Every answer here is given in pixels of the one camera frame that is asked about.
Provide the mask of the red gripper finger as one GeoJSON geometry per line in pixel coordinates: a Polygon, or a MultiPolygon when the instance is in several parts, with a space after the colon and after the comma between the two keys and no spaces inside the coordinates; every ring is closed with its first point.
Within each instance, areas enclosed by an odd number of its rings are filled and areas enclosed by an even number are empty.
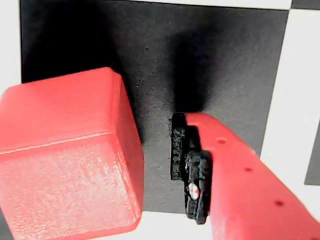
{"type": "Polygon", "coordinates": [[[184,184],[184,210],[215,240],[317,240],[320,224],[251,147],[216,118],[176,112],[170,178],[184,184]]]}

